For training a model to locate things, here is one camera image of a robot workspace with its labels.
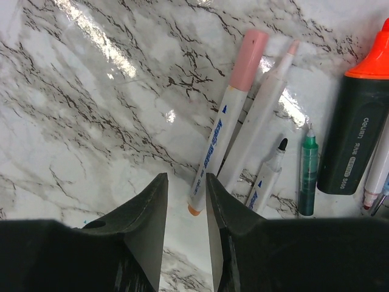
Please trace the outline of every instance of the orange highlighter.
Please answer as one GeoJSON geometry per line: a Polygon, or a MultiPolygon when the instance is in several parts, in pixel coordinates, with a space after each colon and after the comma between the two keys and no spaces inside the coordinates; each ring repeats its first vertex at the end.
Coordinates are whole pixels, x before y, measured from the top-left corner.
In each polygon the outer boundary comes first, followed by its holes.
{"type": "Polygon", "coordinates": [[[389,112],[389,18],[368,56],[343,77],[317,188],[352,195],[373,154],[389,112]]]}

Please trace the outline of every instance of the white marble countertop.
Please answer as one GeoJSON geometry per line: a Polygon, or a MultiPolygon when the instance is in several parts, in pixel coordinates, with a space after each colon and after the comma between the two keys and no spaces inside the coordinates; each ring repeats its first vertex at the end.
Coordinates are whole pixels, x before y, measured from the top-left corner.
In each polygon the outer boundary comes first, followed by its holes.
{"type": "MultiPolygon", "coordinates": [[[[306,125],[321,146],[340,77],[389,17],[387,0],[9,0],[0,8],[0,219],[81,227],[167,172],[161,291],[212,290],[206,214],[192,217],[187,195],[244,32],[270,35],[251,99],[261,74],[301,40],[234,191],[247,198],[285,136],[266,217],[294,218],[306,125]]],[[[314,215],[359,216],[361,197],[362,186],[353,196],[317,191],[314,215]]]]}

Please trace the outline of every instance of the pink marker cap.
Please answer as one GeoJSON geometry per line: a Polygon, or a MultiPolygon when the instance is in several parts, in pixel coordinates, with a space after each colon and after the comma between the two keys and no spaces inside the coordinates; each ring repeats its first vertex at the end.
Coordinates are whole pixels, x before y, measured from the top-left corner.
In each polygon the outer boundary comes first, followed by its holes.
{"type": "Polygon", "coordinates": [[[240,91],[250,90],[268,39],[269,35],[258,29],[246,32],[232,70],[230,86],[240,91]]]}

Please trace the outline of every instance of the marker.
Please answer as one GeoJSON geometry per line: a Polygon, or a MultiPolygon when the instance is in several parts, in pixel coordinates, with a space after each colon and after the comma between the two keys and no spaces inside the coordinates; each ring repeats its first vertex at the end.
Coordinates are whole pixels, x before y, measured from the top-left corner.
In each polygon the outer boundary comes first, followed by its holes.
{"type": "Polygon", "coordinates": [[[368,56],[343,76],[317,188],[356,192],[389,112],[389,18],[368,56]]]}
{"type": "Polygon", "coordinates": [[[219,171],[268,38],[267,33],[256,29],[248,30],[244,36],[206,151],[190,190],[188,210],[194,216],[199,215],[205,207],[205,174],[217,174],[219,171]]]}
{"type": "Polygon", "coordinates": [[[262,165],[255,185],[247,200],[246,206],[260,215],[265,209],[267,201],[272,194],[273,187],[282,171],[281,162],[285,154],[286,146],[287,139],[284,138],[280,146],[275,150],[275,155],[262,165]]]}
{"type": "Polygon", "coordinates": [[[376,154],[369,171],[369,176],[365,185],[365,200],[363,208],[368,210],[374,200],[381,193],[385,180],[389,173],[389,119],[385,122],[384,130],[379,139],[376,154]]]}
{"type": "Polygon", "coordinates": [[[269,71],[220,170],[218,179],[228,192],[233,190],[239,179],[254,142],[266,130],[266,123],[285,89],[285,76],[292,65],[298,43],[295,40],[280,65],[269,71]]]}
{"type": "Polygon", "coordinates": [[[371,211],[370,215],[374,216],[378,209],[381,207],[381,205],[384,203],[385,199],[389,196],[389,175],[387,176],[387,180],[385,181],[384,188],[382,189],[382,196],[379,199],[378,203],[374,206],[373,210],[371,211]]]}
{"type": "Polygon", "coordinates": [[[317,178],[318,145],[311,127],[301,149],[300,193],[298,194],[298,213],[311,216],[314,213],[317,178]]]}

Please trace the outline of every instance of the white marker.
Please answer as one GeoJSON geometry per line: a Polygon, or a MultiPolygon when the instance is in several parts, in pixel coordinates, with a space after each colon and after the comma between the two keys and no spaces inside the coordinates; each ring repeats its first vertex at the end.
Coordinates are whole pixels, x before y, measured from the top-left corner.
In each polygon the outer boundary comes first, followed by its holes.
{"type": "Polygon", "coordinates": [[[265,130],[266,122],[272,116],[277,102],[285,89],[285,76],[292,65],[297,47],[298,41],[295,40],[282,58],[280,65],[269,71],[232,145],[230,153],[218,175],[219,181],[228,192],[233,190],[250,154],[252,145],[265,130]]]}
{"type": "Polygon", "coordinates": [[[265,209],[267,201],[272,194],[273,187],[282,171],[281,162],[285,154],[286,146],[287,139],[284,138],[272,159],[262,165],[255,185],[247,200],[246,206],[260,215],[265,209]]]}
{"type": "Polygon", "coordinates": [[[188,210],[194,216],[199,215],[205,207],[205,174],[216,175],[219,171],[268,38],[267,33],[256,29],[248,30],[244,36],[229,85],[225,90],[207,143],[207,149],[200,161],[199,170],[190,191],[188,210]]]}
{"type": "Polygon", "coordinates": [[[382,192],[389,173],[389,119],[387,119],[365,185],[363,207],[368,210],[382,192]]]}

